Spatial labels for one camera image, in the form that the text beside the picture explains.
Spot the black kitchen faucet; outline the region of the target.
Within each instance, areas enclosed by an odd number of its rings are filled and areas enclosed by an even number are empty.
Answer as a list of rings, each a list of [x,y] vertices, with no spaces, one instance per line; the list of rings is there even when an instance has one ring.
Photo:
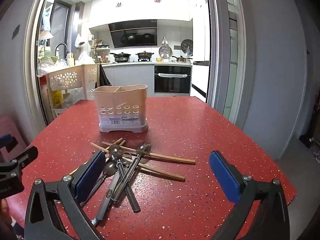
[[[67,44],[65,43],[60,43],[56,45],[55,51],[54,51],[54,56],[57,57],[58,59],[64,59],[66,60],[69,54],[69,49],[67,47]]]

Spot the pot with lid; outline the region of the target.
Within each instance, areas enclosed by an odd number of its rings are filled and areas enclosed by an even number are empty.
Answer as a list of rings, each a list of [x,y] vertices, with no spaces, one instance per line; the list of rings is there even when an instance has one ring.
[[[138,56],[139,62],[150,62],[153,54],[154,53],[144,51],[142,53],[137,53],[136,55]]]

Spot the pink plastic utensil holder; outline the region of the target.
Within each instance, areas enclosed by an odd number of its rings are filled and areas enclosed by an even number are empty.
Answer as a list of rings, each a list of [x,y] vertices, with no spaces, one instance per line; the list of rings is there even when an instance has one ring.
[[[146,99],[148,86],[101,86],[93,90],[99,129],[103,133],[127,131],[143,133],[148,129]]]

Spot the pink plastic storage rack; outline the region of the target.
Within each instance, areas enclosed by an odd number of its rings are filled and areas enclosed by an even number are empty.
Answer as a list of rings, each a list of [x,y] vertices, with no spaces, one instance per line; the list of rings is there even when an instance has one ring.
[[[53,118],[66,110],[62,102],[75,92],[80,93],[80,100],[93,100],[93,89],[98,84],[98,78],[98,64],[82,64],[49,72],[46,81]]]

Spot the white refrigerator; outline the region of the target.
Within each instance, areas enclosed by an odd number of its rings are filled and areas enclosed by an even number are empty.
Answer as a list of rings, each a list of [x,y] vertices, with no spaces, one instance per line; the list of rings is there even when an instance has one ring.
[[[210,60],[210,20],[207,0],[190,0],[193,17],[191,96],[207,101]]]

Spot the black built-in oven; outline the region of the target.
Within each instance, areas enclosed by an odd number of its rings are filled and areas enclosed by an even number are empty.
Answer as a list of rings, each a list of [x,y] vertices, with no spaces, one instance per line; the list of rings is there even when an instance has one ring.
[[[191,67],[155,65],[154,92],[189,94]]]

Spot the dark hanging garment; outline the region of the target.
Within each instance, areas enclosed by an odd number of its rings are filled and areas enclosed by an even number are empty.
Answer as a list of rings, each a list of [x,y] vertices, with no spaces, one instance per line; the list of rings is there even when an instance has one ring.
[[[99,65],[99,85],[100,86],[112,86],[109,79],[107,78],[102,65]]]

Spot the steel spoon dark handle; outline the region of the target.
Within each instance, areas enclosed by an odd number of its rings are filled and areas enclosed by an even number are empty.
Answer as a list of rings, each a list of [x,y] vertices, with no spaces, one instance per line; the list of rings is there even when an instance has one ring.
[[[118,144],[112,144],[108,148],[108,153],[110,157],[113,157],[116,160],[116,165],[120,174],[121,181],[117,185],[116,189],[114,190],[114,193],[112,194],[112,200],[114,202],[117,202],[120,198],[123,191],[125,191],[127,198],[129,200],[129,203],[131,205],[131,208],[134,213],[140,212],[140,206],[136,200],[136,197],[131,189],[131,186],[129,184],[131,174],[129,171],[132,171],[132,169],[129,169],[126,173],[123,167],[123,163],[121,162],[123,157],[123,150]]]

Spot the black wok on stove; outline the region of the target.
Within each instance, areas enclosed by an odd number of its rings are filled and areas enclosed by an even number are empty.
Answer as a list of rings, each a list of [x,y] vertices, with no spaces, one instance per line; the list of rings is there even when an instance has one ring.
[[[130,56],[131,56],[130,54],[127,54],[127,53],[119,53],[119,54],[110,53],[110,54],[114,56],[114,60],[117,63],[129,62]]]

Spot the round black trivet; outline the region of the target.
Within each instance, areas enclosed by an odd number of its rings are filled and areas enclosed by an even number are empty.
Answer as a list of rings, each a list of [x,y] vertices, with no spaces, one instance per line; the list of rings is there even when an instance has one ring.
[[[193,55],[193,41],[190,39],[185,39],[181,42],[181,51],[183,51],[187,56]]]

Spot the small saucepan on counter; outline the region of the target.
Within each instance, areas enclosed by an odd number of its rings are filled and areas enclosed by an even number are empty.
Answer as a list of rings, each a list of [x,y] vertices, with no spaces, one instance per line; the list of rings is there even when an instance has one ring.
[[[189,57],[183,57],[183,56],[172,56],[172,58],[174,59],[175,62],[179,62],[179,63],[190,63],[192,58]]]

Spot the white plastic bag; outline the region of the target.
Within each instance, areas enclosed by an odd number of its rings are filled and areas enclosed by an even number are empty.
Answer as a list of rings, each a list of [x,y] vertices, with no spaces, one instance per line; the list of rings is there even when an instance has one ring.
[[[84,43],[85,43],[85,40],[82,38],[82,36],[80,34],[77,34],[74,46],[76,48],[81,48],[84,45]]]

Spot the wooden chopstick patterned end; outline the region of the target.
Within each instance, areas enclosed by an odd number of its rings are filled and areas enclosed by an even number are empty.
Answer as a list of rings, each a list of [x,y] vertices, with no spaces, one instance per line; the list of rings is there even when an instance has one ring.
[[[112,143],[105,142],[105,141],[103,141],[102,143],[104,145],[107,145],[107,146],[111,146],[112,145]],[[136,153],[136,150],[133,149],[133,148],[128,148],[128,147],[125,147],[125,146],[121,146],[121,148],[123,150],[129,151],[129,152],[132,152],[132,153]],[[193,164],[193,165],[195,165],[195,163],[196,163],[196,161],[193,160],[193,159],[172,157],[172,156],[162,155],[162,154],[152,153],[152,152],[147,154],[147,156],[150,156],[150,157],[153,157],[153,158],[158,158],[158,159],[161,159],[161,160],[168,160],[168,161],[173,161],[173,162],[177,162],[177,163],[183,163],[183,164]]]

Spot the black range hood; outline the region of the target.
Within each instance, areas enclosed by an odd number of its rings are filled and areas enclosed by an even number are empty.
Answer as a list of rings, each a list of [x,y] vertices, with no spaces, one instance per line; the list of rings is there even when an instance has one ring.
[[[108,25],[115,48],[157,45],[157,20],[133,20]]]

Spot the hanging steamer rack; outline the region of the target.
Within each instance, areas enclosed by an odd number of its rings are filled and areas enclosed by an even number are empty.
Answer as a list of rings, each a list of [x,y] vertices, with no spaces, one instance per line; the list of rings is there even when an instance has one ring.
[[[165,36],[163,37],[158,53],[159,56],[163,59],[169,59],[172,57],[172,49],[169,46],[169,42],[167,41],[167,38]]]

